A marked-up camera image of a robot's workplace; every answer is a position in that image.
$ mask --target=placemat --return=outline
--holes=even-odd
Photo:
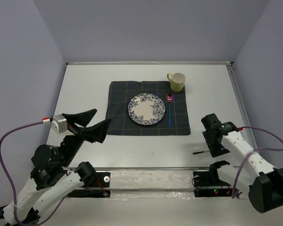
[[[113,81],[109,87],[106,118],[111,118],[107,134],[124,136],[168,136],[189,135],[191,133],[185,89],[174,93],[171,102],[171,120],[169,126],[169,103],[167,93],[172,92],[168,81]],[[134,122],[128,113],[130,100],[140,93],[152,93],[161,98],[166,107],[164,117],[154,125],[140,125]]]

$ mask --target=mug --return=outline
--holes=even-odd
[[[185,82],[185,75],[181,73],[168,73],[166,75],[169,82],[171,83],[171,90],[175,93],[180,92],[183,90],[184,82]]]

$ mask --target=plate rim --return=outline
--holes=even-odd
[[[136,121],[131,115],[130,115],[130,109],[129,109],[129,107],[130,107],[130,103],[133,101],[133,99],[134,98],[138,98],[139,97],[139,95],[142,95],[142,94],[147,94],[147,95],[152,95],[152,96],[155,96],[155,97],[158,97],[159,98],[159,100],[161,101],[161,103],[163,104],[163,106],[164,106],[164,109],[163,109],[163,114],[162,114],[162,116],[156,121],[156,122],[154,122],[154,123],[151,123],[151,124],[144,124],[144,123],[140,123],[140,122],[138,122],[138,121]],[[136,122],[136,123],[138,123],[138,124],[140,124],[140,125],[143,125],[143,126],[150,126],[150,125],[154,125],[154,124],[156,124],[156,123],[158,123],[160,120],[162,120],[162,118],[165,116],[165,112],[166,112],[166,106],[165,106],[165,103],[164,103],[164,101],[158,96],[158,95],[155,95],[155,94],[153,94],[153,93],[140,93],[140,94],[138,94],[138,95],[136,95],[136,96],[134,96],[133,98],[131,98],[131,100],[129,101],[129,104],[128,104],[128,108],[127,108],[127,110],[128,110],[128,113],[129,113],[129,116],[130,116],[130,118],[134,121],[134,122]]]

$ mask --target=robotic arm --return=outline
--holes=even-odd
[[[80,163],[67,178],[61,179],[66,174],[63,167],[69,166],[84,141],[103,143],[105,140],[111,119],[86,128],[96,111],[43,119],[43,124],[51,125],[56,133],[66,136],[60,146],[40,145],[36,149],[32,157],[34,169],[17,196],[17,217],[22,223],[36,224],[51,205],[74,189],[88,186],[95,180],[96,171],[89,162]],[[14,207],[14,202],[0,207],[0,218],[5,219],[6,226],[18,225]]]
[[[221,123],[215,114],[207,115],[201,122],[206,129],[203,135],[212,157],[231,152],[242,163],[253,152],[233,123]],[[253,153],[246,160],[245,169],[248,174],[241,174],[236,187],[248,194],[258,212],[264,213],[283,205],[283,168],[277,169],[259,153]],[[237,171],[230,163],[220,161],[210,166],[209,173],[212,180],[233,185]]]

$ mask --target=floral plate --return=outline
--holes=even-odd
[[[133,97],[128,105],[130,117],[141,125],[159,122],[164,117],[165,110],[164,102],[151,93],[141,93]]]

